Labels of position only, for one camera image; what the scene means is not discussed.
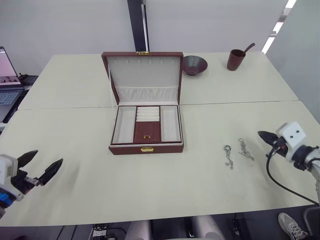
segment chain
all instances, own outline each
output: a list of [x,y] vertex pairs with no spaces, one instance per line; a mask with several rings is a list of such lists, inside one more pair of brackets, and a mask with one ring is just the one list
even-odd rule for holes
[[251,156],[250,152],[246,150],[246,143],[245,140],[243,138],[239,138],[238,139],[240,141],[240,145],[241,145],[241,151],[239,152],[241,155],[245,156],[248,159],[252,159],[252,161],[254,161],[255,159]]
[[223,150],[225,151],[226,159],[229,161],[229,162],[226,162],[225,165],[230,166],[231,170],[234,169],[234,162],[230,158],[231,147],[229,145],[225,145]]

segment sneaker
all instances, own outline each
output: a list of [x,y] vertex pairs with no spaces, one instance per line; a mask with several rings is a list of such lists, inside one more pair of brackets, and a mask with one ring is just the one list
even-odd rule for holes
[[282,230],[290,236],[291,240],[299,240],[308,236],[308,233],[302,231],[298,223],[288,214],[284,212],[279,213],[278,221]]

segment bowl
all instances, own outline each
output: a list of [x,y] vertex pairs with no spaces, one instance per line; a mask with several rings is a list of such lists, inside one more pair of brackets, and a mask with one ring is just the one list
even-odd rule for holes
[[202,73],[207,67],[208,63],[202,57],[191,55],[183,58],[182,70],[188,75],[194,76]]

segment spoon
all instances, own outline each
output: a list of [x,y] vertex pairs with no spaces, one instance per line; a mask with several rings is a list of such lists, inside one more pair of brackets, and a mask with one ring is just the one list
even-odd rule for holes
[[245,50],[244,53],[246,53],[250,48],[252,48],[253,46],[255,46],[256,44],[253,42],[251,43]]

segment gold clasp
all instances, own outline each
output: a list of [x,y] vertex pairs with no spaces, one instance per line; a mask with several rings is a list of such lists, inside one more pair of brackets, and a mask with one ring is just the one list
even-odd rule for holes
[[148,56],[149,52],[148,51],[137,51],[136,54],[138,56]]
[[150,147],[142,147],[141,148],[141,152],[145,153],[145,152],[153,152],[155,149],[150,146]]

